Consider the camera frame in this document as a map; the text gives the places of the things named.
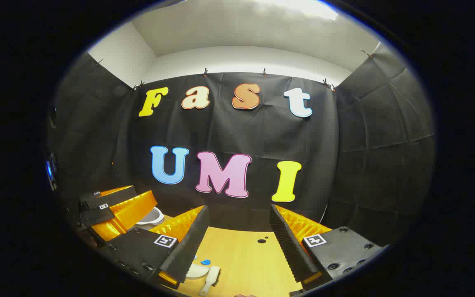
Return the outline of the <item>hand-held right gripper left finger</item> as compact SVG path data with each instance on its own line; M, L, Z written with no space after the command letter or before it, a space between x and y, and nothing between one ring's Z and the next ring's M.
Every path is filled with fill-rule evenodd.
M177 289L185 282L209 227L209 207L202 205L151 231L134 228L107 241L98 253L141 282Z

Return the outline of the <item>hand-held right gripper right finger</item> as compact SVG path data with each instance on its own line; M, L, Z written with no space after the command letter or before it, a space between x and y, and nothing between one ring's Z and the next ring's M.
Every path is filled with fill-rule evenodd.
M384 252L348 227L331 229L278 205L270 207L270 226L302 291L343 278Z

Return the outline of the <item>white garbage bin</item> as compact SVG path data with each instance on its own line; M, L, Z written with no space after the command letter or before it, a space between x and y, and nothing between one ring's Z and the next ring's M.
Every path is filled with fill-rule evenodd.
M165 215L162 213L162 211L158 209L158 207L154 207L153 209L151 209L151 211L149 211L149 213L147 213L147 215L145 215L136 224L142 225L142 226L147 225L147 224L157 226L161 224L162 222L164 222L164 219L165 219Z

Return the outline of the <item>white dustpan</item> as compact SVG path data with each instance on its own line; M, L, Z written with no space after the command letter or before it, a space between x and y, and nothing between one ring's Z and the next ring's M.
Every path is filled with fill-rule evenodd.
M187 279L203 278L207 273L209 273L209 271L210 271L209 266L192 263L192 265L190 266L190 269L188 270L186 274L186 278Z

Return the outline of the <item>small white broom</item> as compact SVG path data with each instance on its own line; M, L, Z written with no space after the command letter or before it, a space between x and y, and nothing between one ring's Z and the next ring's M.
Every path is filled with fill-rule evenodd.
M206 275L205 284L198 295L205 297L209 293L210 288L217 285L220 274L221 268L219 266L210 267L209 272Z

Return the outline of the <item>wooden desktop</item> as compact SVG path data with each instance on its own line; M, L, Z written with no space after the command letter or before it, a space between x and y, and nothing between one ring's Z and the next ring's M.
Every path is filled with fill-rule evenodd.
M209 227L196 252L194 264L204 259L219 266L221 274L216 286L205 297L289 297L302 285L293 277L275 235L271 231L236 231L219 227L209 214ZM198 295L205 285L203 278L187 279L177 291L190 297Z

